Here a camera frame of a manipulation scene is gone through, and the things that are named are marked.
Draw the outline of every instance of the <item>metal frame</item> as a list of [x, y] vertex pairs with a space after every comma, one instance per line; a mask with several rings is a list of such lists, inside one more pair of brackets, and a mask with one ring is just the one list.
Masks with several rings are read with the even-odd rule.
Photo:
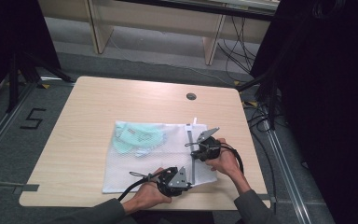
[[22, 90], [18, 103], [13, 107], [13, 109], [10, 112], [7, 112], [4, 115], [4, 117], [2, 118], [2, 120], [0, 121], [0, 142], [2, 140], [2, 137], [5, 135], [7, 130], [10, 128], [10, 125], [13, 122], [13, 120], [19, 114], [23, 103], [25, 102], [27, 97], [30, 95], [30, 93], [35, 89], [35, 87], [36, 87], [35, 83], [28, 84], [24, 88], [24, 90]]
[[[267, 114], [267, 109], [263, 108], [263, 110], [264, 113]], [[287, 187], [290, 199], [292, 200], [293, 207], [295, 208], [298, 221], [300, 224], [311, 224], [312, 222], [310, 220], [310, 213], [308, 212], [307, 206], [305, 205], [301, 193], [299, 192], [295, 178], [290, 171], [289, 164], [286, 160], [286, 157], [284, 156], [284, 152], [282, 150], [278, 136], [275, 133], [275, 130], [270, 128], [269, 121], [267, 119], [264, 121], [264, 126], [266, 130], [268, 130], [268, 140], [271, 143], [272, 150], [278, 162], [278, 166], [282, 172], [282, 178], [285, 186]]]
[[118, 2], [129, 2], [143, 5], [150, 5], [156, 7], [172, 7], [184, 10], [192, 10], [199, 12], [207, 12], [213, 14], [221, 14], [235, 17], [242, 17], [260, 21], [290, 21], [289, 18], [274, 16], [274, 13], [260, 12], [260, 11], [247, 11], [236, 7], [222, 7], [211, 4], [202, 4], [193, 1], [175, 1], [175, 0], [117, 0]]

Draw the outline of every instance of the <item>white mesh bag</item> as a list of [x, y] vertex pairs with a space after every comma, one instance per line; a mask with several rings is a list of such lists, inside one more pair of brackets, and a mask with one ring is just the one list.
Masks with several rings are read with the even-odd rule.
[[123, 192], [140, 179], [130, 172], [148, 175], [159, 167], [185, 167], [187, 181], [193, 186], [216, 181], [211, 167], [191, 158], [191, 151], [198, 147], [185, 147], [206, 130], [204, 124], [117, 121], [106, 156], [103, 193]]

